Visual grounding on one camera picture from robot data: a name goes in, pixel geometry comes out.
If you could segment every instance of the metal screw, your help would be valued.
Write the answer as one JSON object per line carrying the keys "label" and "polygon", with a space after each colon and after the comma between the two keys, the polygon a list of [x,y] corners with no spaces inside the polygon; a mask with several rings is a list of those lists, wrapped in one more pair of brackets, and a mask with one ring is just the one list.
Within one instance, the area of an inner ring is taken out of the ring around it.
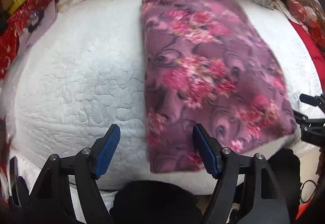
{"label": "metal screw", "polygon": [[264,159],[264,155],[263,154],[260,154],[260,153],[257,153],[256,154],[256,158],[259,159],[259,160],[263,160]]}
{"label": "metal screw", "polygon": [[84,149],[82,150],[82,153],[83,153],[83,154],[90,154],[90,148],[84,148]]}
{"label": "metal screw", "polygon": [[56,158],[57,158],[57,155],[56,155],[56,154],[52,154],[52,155],[50,156],[50,160],[51,160],[51,161],[55,161]]}
{"label": "metal screw", "polygon": [[224,154],[230,154],[231,153],[231,149],[229,149],[228,147],[225,147],[225,148],[222,149],[222,152]]}

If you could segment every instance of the white sheet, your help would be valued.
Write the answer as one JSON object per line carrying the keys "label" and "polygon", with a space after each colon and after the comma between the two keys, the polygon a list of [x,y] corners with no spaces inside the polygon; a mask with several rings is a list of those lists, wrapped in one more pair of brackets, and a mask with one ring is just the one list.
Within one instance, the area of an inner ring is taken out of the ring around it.
{"label": "white sheet", "polygon": [[[319,109],[299,103],[301,93],[319,95],[321,85],[294,28],[278,11],[248,2],[241,5],[279,60],[294,109],[321,117]],[[9,123],[16,128],[12,146],[42,167],[50,154],[75,155],[116,123],[121,141],[107,174],[98,181],[100,188],[117,190],[132,180],[157,180],[194,194],[211,194],[216,182],[204,170],[150,173],[140,7],[141,0],[87,0],[58,14],[51,29],[31,49],[17,81],[8,109]],[[259,151],[269,158],[289,140],[293,137],[281,138]],[[308,148],[303,144],[295,151],[303,154]]]}

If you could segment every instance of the purple fleece blanket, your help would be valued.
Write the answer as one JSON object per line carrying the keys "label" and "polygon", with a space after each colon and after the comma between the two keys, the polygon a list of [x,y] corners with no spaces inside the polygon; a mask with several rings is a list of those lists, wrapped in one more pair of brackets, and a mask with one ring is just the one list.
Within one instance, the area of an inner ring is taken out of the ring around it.
{"label": "purple fleece blanket", "polygon": [[151,172],[203,168],[194,124],[237,153],[296,128],[282,70],[230,0],[143,0]]}

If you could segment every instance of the black fabric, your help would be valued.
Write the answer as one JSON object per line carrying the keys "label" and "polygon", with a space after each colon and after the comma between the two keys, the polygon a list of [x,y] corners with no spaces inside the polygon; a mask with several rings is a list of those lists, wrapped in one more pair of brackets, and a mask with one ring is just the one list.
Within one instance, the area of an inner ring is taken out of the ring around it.
{"label": "black fabric", "polygon": [[[285,197],[290,222],[294,223],[300,205],[300,160],[290,149],[281,149],[268,160]],[[243,184],[236,189],[234,202],[240,204]]]}
{"label": "black fabric", "polygon": [[135,181],[121,189],[109,211],[115,224],[198,224],[202,218],[190,192],[167,183]]}
{"label": "black fabric", "polygon": [[11,201],[9,201],[8,209],[2,199],[0,199],[0,223],[1,224],[22,224],[23,211],[21,208],[15,207]]}
{"label": "black fabric", "polygon": [[5,144],[5,122],[0,119],[0,164],[5,160],[4,144]]}
{"label": "black fabric", "polygon": [[8,28],[7,21],[3,18],[0,18],[0,35],[4,34],[7,28]]}

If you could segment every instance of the folded towel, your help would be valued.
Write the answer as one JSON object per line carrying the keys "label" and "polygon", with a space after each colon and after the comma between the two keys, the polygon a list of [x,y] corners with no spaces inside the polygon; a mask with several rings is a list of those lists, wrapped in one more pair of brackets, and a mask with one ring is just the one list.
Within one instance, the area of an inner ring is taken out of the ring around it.
{"label": "folded towel", "polygon": [[237,153],[296,128],[282,70],[231,0],[143,0],[151,172],[203,168],[191,135],[202,123]]}

